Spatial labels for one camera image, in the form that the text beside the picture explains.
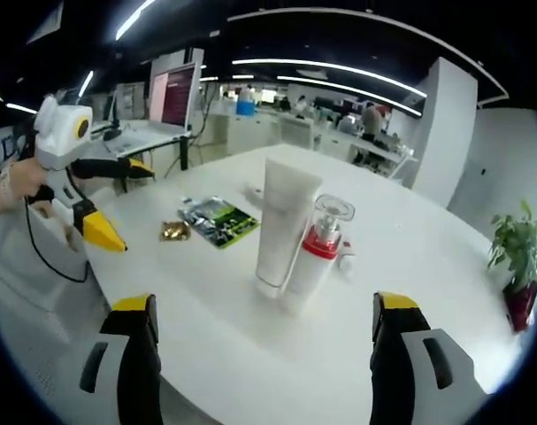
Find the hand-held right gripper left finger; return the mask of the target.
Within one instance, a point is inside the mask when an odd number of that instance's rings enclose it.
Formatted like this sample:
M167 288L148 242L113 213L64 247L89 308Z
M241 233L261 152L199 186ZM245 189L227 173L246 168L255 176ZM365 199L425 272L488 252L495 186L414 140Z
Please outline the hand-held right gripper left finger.
M51 408L64 424L160 424L157 346L156 296L121 299L58 362Z

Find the person's left hand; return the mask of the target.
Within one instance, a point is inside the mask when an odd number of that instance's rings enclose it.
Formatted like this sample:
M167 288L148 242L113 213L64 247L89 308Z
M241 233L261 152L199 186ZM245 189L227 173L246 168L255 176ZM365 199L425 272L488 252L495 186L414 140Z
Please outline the person's left hand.
M47 179L48 171L36 158L17 161L9 170L9 186L15 200L36 196L41 186L46 184Z

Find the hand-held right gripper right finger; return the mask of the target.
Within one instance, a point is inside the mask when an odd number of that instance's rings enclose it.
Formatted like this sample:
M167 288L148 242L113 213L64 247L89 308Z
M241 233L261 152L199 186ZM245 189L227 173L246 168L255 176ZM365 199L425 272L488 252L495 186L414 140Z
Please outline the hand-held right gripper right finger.
M371 424L463 424L487 398L472 358L409 297L373 295L372 348Z

